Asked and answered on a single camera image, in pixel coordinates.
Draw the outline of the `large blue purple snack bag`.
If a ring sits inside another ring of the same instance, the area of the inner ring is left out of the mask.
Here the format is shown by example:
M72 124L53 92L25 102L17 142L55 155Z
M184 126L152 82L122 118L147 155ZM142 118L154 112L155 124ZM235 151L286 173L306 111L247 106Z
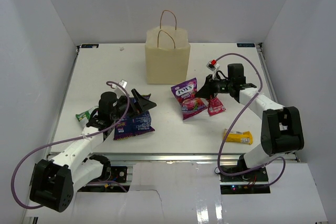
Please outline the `large blue purple snack bag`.
M123 120L114 128L114 141L124 140L126 138L151 133L155 129L151 126L151 115L145 111L140 115L130 117L126 115Z

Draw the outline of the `yellow snack bar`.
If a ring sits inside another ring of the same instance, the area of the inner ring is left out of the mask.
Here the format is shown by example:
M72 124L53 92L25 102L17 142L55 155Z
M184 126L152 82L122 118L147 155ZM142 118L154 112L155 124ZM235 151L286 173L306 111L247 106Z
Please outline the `yellow snack bar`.
M225 140L225 142L252 145L253 136L249 131L246 131L246 132L230 131L229 134L228 134L228 137Z

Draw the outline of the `purple Fox's candy bag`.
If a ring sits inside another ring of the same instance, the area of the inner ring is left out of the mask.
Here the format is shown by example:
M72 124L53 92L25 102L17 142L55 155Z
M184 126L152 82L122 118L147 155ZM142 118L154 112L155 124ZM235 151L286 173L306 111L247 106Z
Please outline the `purple Fox's candy bag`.
M193 78L171 87L171 92L178 101L183 120L189 119L207 109L201 98L197 98L197 79Z

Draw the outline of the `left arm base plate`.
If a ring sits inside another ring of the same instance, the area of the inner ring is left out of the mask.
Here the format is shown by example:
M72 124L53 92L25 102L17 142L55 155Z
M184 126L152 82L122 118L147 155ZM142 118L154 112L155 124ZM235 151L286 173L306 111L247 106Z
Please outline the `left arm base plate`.
M128 168L126 166L111 166L107 171L107 178L94 179L89 185L82 188L82 191L92 193L127 193Z

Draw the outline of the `beige paper bag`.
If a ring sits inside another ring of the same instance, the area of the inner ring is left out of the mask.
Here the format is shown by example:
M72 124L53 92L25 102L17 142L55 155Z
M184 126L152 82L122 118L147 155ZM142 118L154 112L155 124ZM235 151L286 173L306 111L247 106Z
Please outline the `beige paper bag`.
M191 45L187 30L177 26L170 10L163 10L160 23L146 32L147 84L179 84L187 77Z

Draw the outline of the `green snack bag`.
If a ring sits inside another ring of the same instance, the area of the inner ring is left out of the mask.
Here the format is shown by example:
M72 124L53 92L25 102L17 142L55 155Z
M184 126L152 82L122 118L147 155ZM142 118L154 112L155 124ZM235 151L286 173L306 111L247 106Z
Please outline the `green snack bag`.
M82 128L85 128L91 118L92 112L97 111L98 106L94 106L84 112L76 114L75 117Z

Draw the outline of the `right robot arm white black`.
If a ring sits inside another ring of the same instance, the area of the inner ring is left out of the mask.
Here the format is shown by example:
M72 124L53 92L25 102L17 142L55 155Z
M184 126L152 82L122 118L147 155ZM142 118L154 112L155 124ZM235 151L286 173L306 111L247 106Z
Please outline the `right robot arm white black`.
M241 155L235 168L219 172L224 176L238 176L250 181L256 170L265 167L277 158L294 153L304 147L304 137L299 110L294 106L285 107L261 93L252 83L247 83L244 66L233 63L227 66L228 76L217 74L219 64L212 60L207 67L213 72L205 79L196 97L211 99L220 93L228 93L244 110L250 109L261 119L260 144Z

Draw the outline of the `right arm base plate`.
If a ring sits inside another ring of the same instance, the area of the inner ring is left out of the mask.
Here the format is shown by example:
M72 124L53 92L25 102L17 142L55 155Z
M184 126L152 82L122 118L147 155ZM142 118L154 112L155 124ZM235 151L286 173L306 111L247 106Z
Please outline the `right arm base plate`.
M269 194L270 186L265 168L254 170L239 176L225 176L214 170L220 176L220 192L222 195Z

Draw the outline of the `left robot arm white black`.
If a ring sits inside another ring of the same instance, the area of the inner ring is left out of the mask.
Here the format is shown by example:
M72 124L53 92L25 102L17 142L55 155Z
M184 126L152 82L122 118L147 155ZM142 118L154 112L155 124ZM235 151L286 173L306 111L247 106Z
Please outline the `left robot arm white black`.
M105 141L122 116L136 117L156 107L155 102L136 89L131 92L132 98L104 92L80 138L51 160L37 163L29 195L31 201L63 212L78 189L92 180L104 182L110 178L109 159L93 154L93 150Z

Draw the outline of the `small red candy packet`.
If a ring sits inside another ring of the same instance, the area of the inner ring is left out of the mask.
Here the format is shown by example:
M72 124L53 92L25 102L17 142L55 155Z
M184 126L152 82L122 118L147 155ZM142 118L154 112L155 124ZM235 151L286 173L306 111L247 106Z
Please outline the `small red candy packet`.
M226 111L224 105L218 97L208 100L208 115L215 116Z

